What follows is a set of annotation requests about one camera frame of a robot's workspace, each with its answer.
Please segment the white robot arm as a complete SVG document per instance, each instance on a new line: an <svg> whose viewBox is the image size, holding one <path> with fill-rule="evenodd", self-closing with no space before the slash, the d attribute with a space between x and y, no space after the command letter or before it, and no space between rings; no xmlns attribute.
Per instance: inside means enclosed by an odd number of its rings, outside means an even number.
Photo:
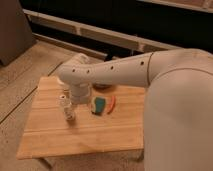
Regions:
<svg viewBox="0 0 213 171"><path fill-rule="evenodd" d="M88 83L145 87L145 171L213 171L212 53L181 48L97 64L80 54L59 78L74 101Z"/></svg>

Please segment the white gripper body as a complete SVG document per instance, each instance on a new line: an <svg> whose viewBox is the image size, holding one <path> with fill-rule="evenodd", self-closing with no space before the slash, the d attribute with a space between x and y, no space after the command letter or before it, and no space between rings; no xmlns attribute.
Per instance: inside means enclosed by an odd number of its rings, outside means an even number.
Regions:
<svg viewBox="0 0 213 171"><path fill-rule="evenodd" d="M91 99L91 86L89 84L71 85L69 96L73 104L87 104Z"/></svg>

